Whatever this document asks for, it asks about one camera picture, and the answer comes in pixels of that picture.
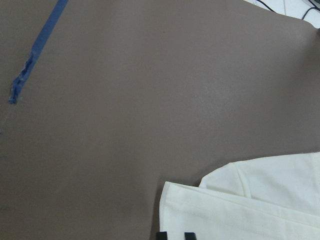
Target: white fabric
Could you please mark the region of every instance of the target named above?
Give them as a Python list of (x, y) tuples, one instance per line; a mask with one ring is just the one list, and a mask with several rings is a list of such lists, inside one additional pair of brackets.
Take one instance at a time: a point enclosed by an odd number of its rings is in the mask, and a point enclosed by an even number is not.
[(199, 187), (166, 182), (159, 216), (168, 240), (320, 239), (320, 152), (229, 163)]

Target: blue tape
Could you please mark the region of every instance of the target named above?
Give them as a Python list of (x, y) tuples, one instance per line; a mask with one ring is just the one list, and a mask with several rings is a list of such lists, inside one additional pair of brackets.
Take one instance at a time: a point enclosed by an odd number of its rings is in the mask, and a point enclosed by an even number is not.
[(23, 70), (12, 82), (11, 96), (8, 100), (10, 104), (15, 104), (17, 102), (18, 96), (22, 88), (24, 87), (24, 84), (28, 80), (32, 69), (34, 68), (42, 50), (44, 49), (44, 46), (46, 45), (48, 38), (50, 37), (50, 34), (55, 28), (55, 25), (60, 15), (64, 11), (67, 3), (68, 0), (58, 0), (48, 20), (45, 22), (41, 32), (39, 33), (31, 48), (30, 56), (28, 60), (25, 62)]

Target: white garment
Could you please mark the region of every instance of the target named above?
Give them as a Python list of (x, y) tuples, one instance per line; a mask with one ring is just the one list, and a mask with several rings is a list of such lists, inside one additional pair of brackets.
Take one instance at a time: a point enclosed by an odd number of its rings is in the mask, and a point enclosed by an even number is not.
[(199, 187), (166, 182), (159, 210), (168, 240), (318, 240), (320, 152), (229, 163)]

